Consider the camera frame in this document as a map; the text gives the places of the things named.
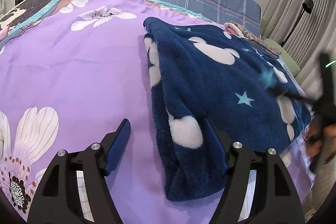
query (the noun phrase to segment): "green light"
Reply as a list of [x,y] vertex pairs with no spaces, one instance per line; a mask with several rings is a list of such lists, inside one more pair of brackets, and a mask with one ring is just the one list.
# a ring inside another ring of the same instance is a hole
[[328,68],[328,67],[330,67],[331,65],[333,65],[333,64],[335,64],[336,63],[336,60],[334,60],[334,61],[331,61],[329,64],[327,64],[325,67],[326,68]]

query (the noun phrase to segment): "purple bed sheet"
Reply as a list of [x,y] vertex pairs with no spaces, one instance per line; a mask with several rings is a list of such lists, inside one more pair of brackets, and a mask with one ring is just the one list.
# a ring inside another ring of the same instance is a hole
[[[73,2],[83,5],[45,18],[10,40],[0,54],[2,190],[26,219],[57,151],[83,150],[127,118],[130,140],[119,167],[106,178],[123,222],[209,223],[221,192],[180,203],[164,196],[142,25],[149,16],[174,25],[209,23],[144,0]],[[302,147],[301,136],[282,157],[303,201],[313,177]],[[84,184],[80,173],[78,182]],[[86,218],[92,218],[85,193],[80,198]]]

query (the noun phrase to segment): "floor lamp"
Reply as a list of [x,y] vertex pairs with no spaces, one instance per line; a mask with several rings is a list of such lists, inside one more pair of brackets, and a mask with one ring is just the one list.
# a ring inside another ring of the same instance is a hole
[[289,39],[289,37],[293,33],[296,25],[299,23],[301,17],[303,16],[304,11],[306,11],[308,14],[311,14],[311,11],[313,10],[313,8],[314,8],[314,2],[312,0],[306,0],[304,3],[302,3],[302,9],[301,9],[300,15],[299,15],[298,19],[296,20],[296,22],[293,26],[293,29],[287,35],[285,40],[281,42],[281,44],[280,44],[281,47],[283,47],[285,45],[285,43],[287,42],[287,40]]

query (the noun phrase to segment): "blue gripper pad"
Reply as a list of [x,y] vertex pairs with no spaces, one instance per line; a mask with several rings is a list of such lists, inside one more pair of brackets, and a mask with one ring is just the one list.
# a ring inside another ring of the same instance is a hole
[[207,149],[209,149],[209,154],[215,161],[216,168],[226,173],[229,169],[226,163],[226,153],[208,119],[203,120],[203,137],[206,141]]
[[115,137],[109,151],[107,152],[107,163],[105,166],[105,172],[110,175],[114,171],[121,159],[121,156],[125,150],[128,143],[129,136],[131,134],[131,123],[129,120],[123,124],[118,135]]

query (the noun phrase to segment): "folded blanket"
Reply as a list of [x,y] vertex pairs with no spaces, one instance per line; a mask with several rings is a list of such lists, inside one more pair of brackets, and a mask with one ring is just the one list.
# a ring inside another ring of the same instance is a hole
[[249,149],[285,150],[310,122],[305,104],[267,92],[298,94],[281,64],[246,39],[213,25],[173,26],[149,17],[145,45],[157,147],[169,200],[203,198],[225,186],[199,122],[209,117]]
[[248,38],[258,49],[266,51],[275,59],[279,59],[281,51],[267,45],[263,40],[249,32],[248,29],[246,29],[243,25],[240,25],[239,23],[234,23],[234,25],[237,26],[238,29],[241,30],[241,32],[244,34],[244,36]]

